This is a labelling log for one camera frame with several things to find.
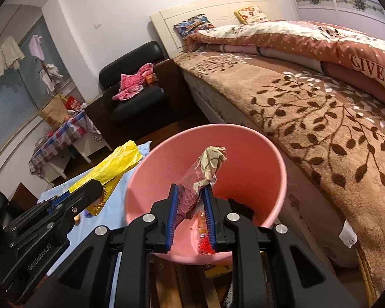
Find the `hanging clothes on rack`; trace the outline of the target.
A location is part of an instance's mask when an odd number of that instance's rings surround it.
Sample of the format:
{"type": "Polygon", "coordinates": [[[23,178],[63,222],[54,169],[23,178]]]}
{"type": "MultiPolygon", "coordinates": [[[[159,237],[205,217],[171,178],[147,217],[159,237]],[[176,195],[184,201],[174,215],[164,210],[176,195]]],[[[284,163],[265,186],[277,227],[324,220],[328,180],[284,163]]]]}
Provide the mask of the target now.
{"type": "Polygon", "coordinates": [[[40,78],[46,86],[48,94],[55,93],[55,87],[63,80],[63,75],[60,73],[57,66],[54,64],[42,63],[42,68],[39,71],[40,78]]]}

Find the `colourful patterned pillow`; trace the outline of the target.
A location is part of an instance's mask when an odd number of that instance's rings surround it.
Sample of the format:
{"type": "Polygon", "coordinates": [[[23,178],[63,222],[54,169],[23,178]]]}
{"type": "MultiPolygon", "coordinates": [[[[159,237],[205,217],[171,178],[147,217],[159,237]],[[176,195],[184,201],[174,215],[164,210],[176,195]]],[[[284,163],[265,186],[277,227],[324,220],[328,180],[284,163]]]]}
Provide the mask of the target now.
{"type": "Polygon", "coordinates": [[[196,31],[214,28],[214,25],[208,20],[205,14],[201,13],[175,24],[173,28],[184,40],[186,40],[196,31]]]}

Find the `pink plastic trash bucket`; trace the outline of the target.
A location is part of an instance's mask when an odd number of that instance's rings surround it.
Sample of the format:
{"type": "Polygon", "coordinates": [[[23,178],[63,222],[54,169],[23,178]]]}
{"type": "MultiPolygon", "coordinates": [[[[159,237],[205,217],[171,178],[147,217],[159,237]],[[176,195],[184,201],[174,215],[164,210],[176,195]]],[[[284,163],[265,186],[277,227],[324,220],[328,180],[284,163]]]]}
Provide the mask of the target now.
{"type": "Polygon", "coordinates": [[[259,132],[237,124],[208,124],[192,128],[162,142],[136,166],[125,197],[127,223],[150,212],[153,203],[166,199],[172,184],[209,146],[225,148],[226,161],[216,173],[214,186],[206,186],[201,201],[210,207],[208,229],[219,234],[226,247],[228,232],[222,227],[232,212],[233,200],[252,210],[257,226],[270,227],[278,217],[287,188],[284,159],[278,148],[259,132]]]}

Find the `hanging lilac garment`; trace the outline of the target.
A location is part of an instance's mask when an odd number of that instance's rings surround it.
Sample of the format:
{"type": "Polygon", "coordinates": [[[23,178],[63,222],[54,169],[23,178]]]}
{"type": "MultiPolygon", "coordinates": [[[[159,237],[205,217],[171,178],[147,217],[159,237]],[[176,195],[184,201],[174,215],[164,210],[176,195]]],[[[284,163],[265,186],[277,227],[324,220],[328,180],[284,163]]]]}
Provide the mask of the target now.
{"type": "Polygon", "coordinates": [[[38,58],[40,61],[45,61],[44,51],[42,49],[42,37],[40,35],[33,35],[29,42],[30,54],[38,58]]]}

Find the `bed with brown blanket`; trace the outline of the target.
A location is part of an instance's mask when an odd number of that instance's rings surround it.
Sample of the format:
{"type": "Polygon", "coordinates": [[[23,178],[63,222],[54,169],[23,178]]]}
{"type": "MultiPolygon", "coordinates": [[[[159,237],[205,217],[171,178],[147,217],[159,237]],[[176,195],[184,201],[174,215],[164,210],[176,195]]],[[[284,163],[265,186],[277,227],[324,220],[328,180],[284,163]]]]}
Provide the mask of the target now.
{"type": "Polygon", "coordinates": [[[242,53],[175,58],[211,122],[253,128],[281,151],[290,214],[329,262],[385,290],[385,104],[301,65],[242,53]]]}

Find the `printed paper wrapper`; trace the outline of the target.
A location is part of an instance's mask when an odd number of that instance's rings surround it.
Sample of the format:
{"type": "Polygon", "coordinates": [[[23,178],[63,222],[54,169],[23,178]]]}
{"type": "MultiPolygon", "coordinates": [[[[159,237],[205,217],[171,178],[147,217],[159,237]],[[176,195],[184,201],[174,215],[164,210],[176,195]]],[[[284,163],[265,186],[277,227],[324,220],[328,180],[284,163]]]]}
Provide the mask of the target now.
{"type": "Polygon", "coordinates": [[[216,173],[227,160],[224,147],[209,146],[180,178],[179,202],[175,226],[178,227],[184,220],[191,219],[200,199],[200,191],[216,183],[216,173]]]}

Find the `yellow foam fruit net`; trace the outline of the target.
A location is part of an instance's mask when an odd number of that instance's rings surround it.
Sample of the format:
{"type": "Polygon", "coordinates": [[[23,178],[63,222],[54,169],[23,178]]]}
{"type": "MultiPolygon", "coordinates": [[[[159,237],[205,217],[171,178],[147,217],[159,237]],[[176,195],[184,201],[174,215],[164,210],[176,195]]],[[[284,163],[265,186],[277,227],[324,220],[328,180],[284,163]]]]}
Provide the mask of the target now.
{"type": "Polygon", "coordinates": [[[69,192],[75,192],[92,179],[99,181],[103,186],[103,192],[100,197],[86,208],[89,214],[97,216],[105,206],[108,198],[112,195],[122,176],[132,170],[142,157],[143,155],[135,142],[129,140],[124,145],[117,147],[113,153],[92,168],[88,174],[70,186],[69,192]]]}

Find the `orange polka dot quilt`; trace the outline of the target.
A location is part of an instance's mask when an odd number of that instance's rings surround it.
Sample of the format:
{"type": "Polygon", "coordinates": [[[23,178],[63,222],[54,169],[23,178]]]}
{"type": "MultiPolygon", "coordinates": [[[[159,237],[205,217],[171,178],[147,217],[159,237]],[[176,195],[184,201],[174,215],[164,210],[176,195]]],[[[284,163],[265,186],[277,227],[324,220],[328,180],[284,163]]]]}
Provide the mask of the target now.
{"type": "Polygon", "coordinates": [[[279,59],[318,61],[319,71],[363,90],[385,104],[385,40],[334,24],[278,20],[200,29],[187,37],[198,45],[268,50],[279,59]]]}

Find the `red gift bag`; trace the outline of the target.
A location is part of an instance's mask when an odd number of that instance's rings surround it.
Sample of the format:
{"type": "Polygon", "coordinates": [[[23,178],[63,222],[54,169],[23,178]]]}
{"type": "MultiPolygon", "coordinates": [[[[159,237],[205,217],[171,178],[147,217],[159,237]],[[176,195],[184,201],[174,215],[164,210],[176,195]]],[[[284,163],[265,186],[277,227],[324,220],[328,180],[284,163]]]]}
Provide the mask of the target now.
{"type": "Polygon", "coordinates": [[[81,109],[81,103],[73,96],[69,96],[64,105],[67,110],[78,111],[81,109]]]}

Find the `hanging cream sweater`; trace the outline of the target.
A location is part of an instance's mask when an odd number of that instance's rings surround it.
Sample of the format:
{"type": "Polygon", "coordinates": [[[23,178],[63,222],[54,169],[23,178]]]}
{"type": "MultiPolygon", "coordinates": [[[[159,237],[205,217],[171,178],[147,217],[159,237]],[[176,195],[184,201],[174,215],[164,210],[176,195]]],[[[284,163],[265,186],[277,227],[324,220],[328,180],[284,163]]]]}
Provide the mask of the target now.
{"type": "Polygon", "coordinates": [[[20,68],[20,62],[25,58],[19,45],[12,36],[8,36],[0,45],[0,78],[4,75],[5,70],[20,68]]]}

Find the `checkered cloth side table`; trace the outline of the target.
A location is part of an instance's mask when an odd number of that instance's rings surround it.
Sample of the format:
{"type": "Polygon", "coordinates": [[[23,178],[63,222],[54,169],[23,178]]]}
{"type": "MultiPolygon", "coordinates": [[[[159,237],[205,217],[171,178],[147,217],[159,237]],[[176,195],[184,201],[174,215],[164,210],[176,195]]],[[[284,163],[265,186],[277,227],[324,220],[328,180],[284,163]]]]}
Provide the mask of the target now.
{"type": "Polygon", "coordinates": [[[112,150],[102,137],[101,132],[82,109],[76,111],[44,141],[42,146],[33,152],[28,162],[30,173],[44,179],[44,166],[69,146],[73,146],[88,163],[91,162],[90,155],[100,149],[107,147],[112,150]]]}

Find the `brown paper shopping bag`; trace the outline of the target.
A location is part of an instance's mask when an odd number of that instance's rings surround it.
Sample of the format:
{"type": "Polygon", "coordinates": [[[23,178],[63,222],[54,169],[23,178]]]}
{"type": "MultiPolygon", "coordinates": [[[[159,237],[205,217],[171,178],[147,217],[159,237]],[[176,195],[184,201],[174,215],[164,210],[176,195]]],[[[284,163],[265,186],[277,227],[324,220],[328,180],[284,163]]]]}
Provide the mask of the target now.
{"type": "Polygon", "coordinates": [[[51,127],[52,130],[60,128],[68,116],[68,111],[60,95],[56,95],[51,101],[39,112],[39,116],[51,127]]]}

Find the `white wooden headboard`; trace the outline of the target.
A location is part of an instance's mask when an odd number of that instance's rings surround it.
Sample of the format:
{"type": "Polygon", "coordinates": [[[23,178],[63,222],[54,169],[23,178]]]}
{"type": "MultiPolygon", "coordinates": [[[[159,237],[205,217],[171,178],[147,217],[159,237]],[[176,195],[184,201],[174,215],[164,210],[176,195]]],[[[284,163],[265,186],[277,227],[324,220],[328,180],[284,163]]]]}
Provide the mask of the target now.
{"type": "Polygon", "coordinates": [[[281,15],[275,0],[198,0],[157,12],[150,19],[172,59],[188,50],[186,42],[175,31],[174,25],[198,14],[205,14],[215,27],[239,23],[234,11],[257,5],[267,17],[277,19],[281,15]]]}

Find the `yellow floral pillow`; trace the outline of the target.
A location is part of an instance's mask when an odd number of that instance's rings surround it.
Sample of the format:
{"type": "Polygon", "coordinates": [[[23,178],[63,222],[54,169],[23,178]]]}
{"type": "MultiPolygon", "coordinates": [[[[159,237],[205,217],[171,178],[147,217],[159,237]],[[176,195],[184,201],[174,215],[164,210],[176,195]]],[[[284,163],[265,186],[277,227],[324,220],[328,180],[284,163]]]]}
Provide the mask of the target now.
{"type": "Polygon", "coordinates": [[[268,16],[257,5],[238,9],[234,11],[234,15],[241,24],[256,24],[270,21],[268,16]]]}

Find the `red foam fruit net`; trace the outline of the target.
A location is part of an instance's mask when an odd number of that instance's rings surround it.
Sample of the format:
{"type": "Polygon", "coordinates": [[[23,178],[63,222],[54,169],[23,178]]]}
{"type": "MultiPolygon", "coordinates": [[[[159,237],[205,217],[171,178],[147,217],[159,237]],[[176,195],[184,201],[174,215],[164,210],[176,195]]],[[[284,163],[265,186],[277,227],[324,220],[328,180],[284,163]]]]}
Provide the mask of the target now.
{"type": "Polygon", "coordinates": [[[200,255],[215,254],[215,250],[212,248],[211,243],[207,236],[199,238],[198,253],[200,255]]]}

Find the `dark wooden side cabinet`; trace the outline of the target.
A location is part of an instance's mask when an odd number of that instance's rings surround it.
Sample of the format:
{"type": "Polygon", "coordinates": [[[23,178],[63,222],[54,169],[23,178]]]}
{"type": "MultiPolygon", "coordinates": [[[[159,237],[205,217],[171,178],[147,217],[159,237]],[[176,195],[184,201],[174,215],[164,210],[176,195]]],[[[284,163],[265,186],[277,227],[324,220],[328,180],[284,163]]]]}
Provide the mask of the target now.
{"type": "Polygon", "coordinates": [[[27,211],[37,204],[37,200],[35,195],[23,183],[20,183],[12,195],[9,205],[21,211],[27,211]]]}

